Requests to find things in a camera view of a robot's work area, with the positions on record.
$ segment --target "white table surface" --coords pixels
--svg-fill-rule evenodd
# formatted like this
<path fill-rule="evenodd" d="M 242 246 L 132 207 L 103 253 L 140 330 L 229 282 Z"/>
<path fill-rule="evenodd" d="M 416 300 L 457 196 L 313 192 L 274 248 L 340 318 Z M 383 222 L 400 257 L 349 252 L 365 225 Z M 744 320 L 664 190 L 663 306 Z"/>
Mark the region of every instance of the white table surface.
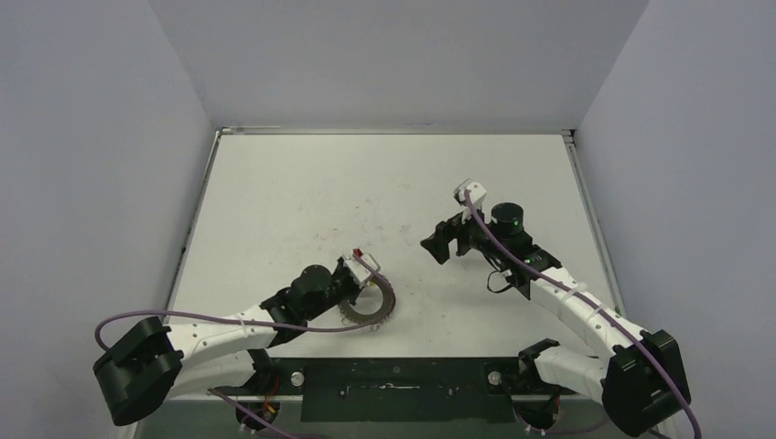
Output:
<path fill-rule="evenodd" d="M 478 252 L 440 266 L 420 247 L 459 211 L 452 190 L 468 177 L 488 189 L 489 217 L 499 202 L 523 206 L 534 241 L 613 306 L 560 135 L 307 134 L 221 138 L 171 308 L 232 314 L 359 247 L 396 290 L 391 319 L 374 332 L 305 334 L 271 356 L 514 356 L 546 337 L 587 353 L 515 290 L 489 293 Z M 342 324 L 333 309 L 310 325 Z"/>

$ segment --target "gray wall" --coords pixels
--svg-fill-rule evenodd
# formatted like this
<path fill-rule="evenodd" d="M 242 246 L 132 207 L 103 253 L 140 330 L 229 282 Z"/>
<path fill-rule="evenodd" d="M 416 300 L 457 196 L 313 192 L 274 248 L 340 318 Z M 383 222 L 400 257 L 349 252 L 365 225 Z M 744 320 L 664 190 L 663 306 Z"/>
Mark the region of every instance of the gray wall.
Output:
<path fill-rule="evenodd" d="M 577 126 L 646 0 L 150 0 L 218 125 Z"/>
<path fill-rule="evenodd" d="M 577 133 L 625 305 L 705 438 L 772 437 L 776 4 L 652 1 Z"/>
<path fill-rule="evenodd" d="M 92 329 L 164 304 L 211 140 L 146 0 L 2 2 L 0 436 L 110 436 Z"/>

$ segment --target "wire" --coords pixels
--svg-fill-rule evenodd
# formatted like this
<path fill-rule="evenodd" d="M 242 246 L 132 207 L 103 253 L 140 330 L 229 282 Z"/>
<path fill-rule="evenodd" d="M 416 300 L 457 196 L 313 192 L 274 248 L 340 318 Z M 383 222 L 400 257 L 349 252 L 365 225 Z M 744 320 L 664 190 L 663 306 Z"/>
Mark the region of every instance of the wire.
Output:
<path fill-rule="evenodd" d="M 231 405 L 231 406 L 232 406 L 232 407 L 234 407 L 235 409 L 239 410 L 240 412 L 243 412 L 243 413 L 247 414 L 248 416 L 250 416 L 250 417 L 251 417 L 251 419 L 253 419 L 253 420 L 257 421 L 258 423 L 260 423 L 261 425 L 263 425 L 263 426 L 264 426 L 264 428 L 268 428 L 268 429 L 270 429 L 270 430 L 274 431 L 275 433 L 277 433 L 277 434 L 280 434 L 282 437 L 286 437 L 286 438 L 288 438 L 288 439 L 300 439 L 300 438 L 299 438 L 299 436 L 294 436 L 294 435 L 293 435 L 293 434 L 291 434 L 291 433 L 286 433 L 286 432 L 284 432 L 283 430 L 281 430 L 281 429 L 279 429 L 279 428 L 275 427 L 274 425 L 272 425 L 271 423 L 269 423 L 268 421 L 266 421 L 266 419 L 264 419 L 263 417 L 261 417 L 261 416 L 259 416 L 258 414 L 256 414 L 256 413 L 252 412 L 251 410 L 248 410 L 248 408 L 247 408 L 247 407 L 245 407 L 244 405 L 240 404 L 240 403 L 239 403 L 239 402 L 237 402 L 236 400 L 234 400 L 234 399 L 232 399 L 232 398 L 230 398 L 230 397 L 228 397 L 228 396 L 224 395 L 224 394 L 223 394 L 223 393 L 221 393 L 220 391 L 217 391 L 217 390 L 215 390 L 215 389 L 209 389 L 208 391 L 209 391 L 211 394 L 213 394 L 213 395 L 215 395 L 215 396 L 217 396 L 217 397 L 221 398 L 221 399 L 222 399 L 222 400 L 224 400 L 226 403 L 228 403 L 229 405 Z"/>
<path fill-rule="evenodd" d="M 353 254 L 353 259 L 355 259 L 358 263 L 363 265 L 364 268 L 366 268 L 372 274 L 372 280 L 381 289 L 386 289 L 391 293 L 393 292 L 393 287 L 388 282 L 388 280 L 385 279 L 385 277 L 382 276 L 381 274 L 377 273 L 368 263 L 364 262 L 359 255 Z M 193 318 L 196 320 L 202 320 L 205 322 L 221 323 L 224 325 L 246 325 L 248 327 L 275 327 L 275 328 L 284 328 L 284 329 L 294 329 L 296 331 L 319 332 L 319 333 L 327 333 L 327 334 L 353 331 L 356 329 L 361 329 L 363 327 L 369 327 L 371 325 L 374 325 L 375 323 L 380 323 L 382 321 L 382 318 L 375 318 L 373 320 L 370 320 L 364 323 L 359 323 L 358 325 L 353 325 L 349 327 L 302 327 L 299 325 L 291 325 L 287 323 L 259 322 L 255 320 L 237 320 L 232 318 L 207 316 L 204 314 L 189 313 L 186 311 L 173 311 L 171 309 L 142 309 L 139 311 L 129 311 L 126 313 L 117 314 L 115 316 L 110 316 L 104 319 L 102 322 L 98 323 L 97 327 L 94 329 L 94 339 L 97 341 L 97 345 L 99 345 L 100 348 L 102 348 L 102 350 L 109 349 L 108 345 L 105 344 L 105 342 L 102 340 L 102 329 L 106 325 L 116 320 L 122 320 L 125 318 L 138 317 L 138 316 L 185 317 L 185 318 Z"/>
<path fill-rule="evenodd" d="M 466 206 L 471 211 L 471 216 L 474 218 L 475 221 L 477 221 L 477 224 L 480 226 L 480 229 L 485 233 L 485 235 L 488 237 L 490 242 L 493 243 L 494 246 L 496 246 L 497 249 L 501 253 L 503 253 L 504 256 L 506 256 L 510 261 L 516 263 L 520 268 L 525 270 L 526 272 L 530 273 L 533 276 L 536 276 L 538 278 L 546 280 L 548 283 L 562 289 L 563 291 L 571 291 L 571 288 L 568 286 L 565 286 L 562 282 L 559 282 L 555 279 L 553 279 L 550 276 L 547 276 L 546 274 L 543 274 L 542 272 L 539 272 L 538 270 L 534 269 L 531 265 L 521 261 L 519 258 L 517 258 L 515 255 L 513 255 L 506 247 L 504 247 L 503 244 L 499 242 L 499 240 L 493 235 L 493 233 L 488 229 L 488 226 L 485 224 L 485 221 L 480 218 L 480 215 L 477 213 L 477 208 L 474 207 L 474 204 L 471 202 L 471 195 L 468 190 L 464 191 L 464 198 L 466 199 Z M 581 301 L 585 302 L 586 305 L 590 306 L 593 309 L 598 309 L 598 305 L 596 305 L 595 302 L 587 298 L 584 294 L 580 294 L 579 292 L 574 294 L 574 297 L 577 297 Z M 687 400 L 684 398 L 684 395 L 679 391 L 679 388 L 676 387 L 676 383 L 674 380 L 671 379 L 671 376 L 668 375 L 668 372 L 665 371 L 663 368 L 663 365 L 660 364 L 660 362 L 650 353 L 649 350 L 637 339 L 633 336 L 623 325 L 621 325 L 614 317 L 610 316 L 609 313 L 604 312 L 603 310 L 600 310 L 598 312 L 607 322 L 609 322 L 610 325 L 615 327 L 617 330 L 619 330 L 620 333 L 622 333 L 623 336 L 625 336 L 631 343 L 633 343 L 633 346 L 638 349 L 641 354 L 652 364 L 652 366 L 657 370 L 657 373 L 663 378 L 665 383 L 668 385 L 668 388 L 671 389 L 671 393 L 674 394 L 674 397 L 677 401 L 679 401 L 679 405 L 682 407 L 682 410 L 684 410 L 685 413 L 687 413 L 687 419 L 690 420 L 690 424 L 693 425 L 693 431 L 695 433 L 694 438 L 695 439 L 701 439 L 701 426 L 698 423 L 697 418 L 695 418 L 695 414 L 693 413 L 693 410 L 690 408 L 690 404 L 687 403 Z"/>
<path fill-rule="evenodd" d="M 662 434 L 658 432 L 657 430 L 651 429 L 648 430 L 647 433 L 653 435 L 654 437 L 657 437 L 658 439 L 671 439 L 670 437 L 666 436 L 665 434 Z"/>
<path fill-rule="evenodd" d="M 495 293 L 495 294 L 501 294 L 501 293 L 509 290 L 510 288 L 512 288 L 511 284 L 507 284 L 507 286 L 503 287 L 501 290 L 493 290 L 492 288 L 490 288 L 490 278 L 495 273 L 498 273 L 498 272 L 499 272 L 498 270 L 493 270 L 492 272 L 490 272 L 490 274 L 488 274 L 488 282 L 485 283 L 485 288 L 488 288 L 488 291 L 490 291 L 491 293 Z"/>
<path fill-rule="evenodd" d="M 269 399 L 275 396 L 275 393 L 277 392 L 278 389 L 280 389 L 280 377 L 275 375 L 275 386 L 272 388 L 271 391 L 269 391 L 269 393 L 267 393 L 264 396 L 264 405 L 262 405 L 262 413 L 267 413 L 267 411 L 269 410 Z"/>

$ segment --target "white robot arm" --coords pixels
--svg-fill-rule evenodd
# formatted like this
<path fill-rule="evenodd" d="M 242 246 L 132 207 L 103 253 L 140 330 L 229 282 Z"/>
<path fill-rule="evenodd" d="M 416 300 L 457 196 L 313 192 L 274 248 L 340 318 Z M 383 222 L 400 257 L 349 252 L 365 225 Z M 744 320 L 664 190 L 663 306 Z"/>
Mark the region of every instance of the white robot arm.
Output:
<path fill-rule="evenodd" d="M 256 372 L 246 358 L 248 351 L 277 346 L 304 330 L 313 330 L 307 328 L 308 321 L 331 307 L 354 303 L 379 271 L 380 265 L 370 254 L 355 250 L 353 255 L 339 258 L 334 273 L 310 265 L 287 288 L 231 316 L 170 325 L 163 325 L 157 316 L 140 321 L 93 367 L 113 423 L 137 422 L 168 398 L 214 387 L 242 386 Z M 383 299 L 386 293 L 390 295 L 388 302 L 395 304 L 392 291 L 383 291 Z M 390 313 L 393 307 L 385 309 Z"/>
<path fill-rule="evenodd" d="M 464 210 L 437 224 L 421 245 L 440 264 L 449 259 L 453 240 L 458 244 L 457 256 L 472 249 L 481 252 L 511 287 L 556 316 L 595 353 L 594 358 L 586 357 L 544 340 L 521 351 L 521 379 L 556 384 L 586 395 L 600 402 L 623 432 L 637 436 L 681 408 L 670 386 L 640 352 L 644 347 L 689 402 L 674 338 L 665 331 L 651 334 L 602 304 L 556 257 L 534 243 L 524 229 L 520 206 L 494 206 L 486 224 L 481 211 L 485 194 L 476 181 L 458 186 L 453 195 Z M 641 346 L 634 346 L 632 340 Z"/>

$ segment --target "screw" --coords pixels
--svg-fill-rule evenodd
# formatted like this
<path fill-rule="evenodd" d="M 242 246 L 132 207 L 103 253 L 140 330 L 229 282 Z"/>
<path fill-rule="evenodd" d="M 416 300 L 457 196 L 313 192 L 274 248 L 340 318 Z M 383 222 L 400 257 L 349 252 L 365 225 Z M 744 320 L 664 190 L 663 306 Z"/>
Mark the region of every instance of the screw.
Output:
<path fill-rule="evenodd" d="M 304 383 L 305 383 L 305 374 L 303 374 L 302 372 L 294 372 L 291 374 L 291 384 L 293 384 L 294 387 L 299 387 Z"/>
<path fill-rule="evenodd" d="M 501 384 L 501 374 L 494 370 L 493 372 L 488 374 L 488 382 L 491 386 L 498 386 Z"/>

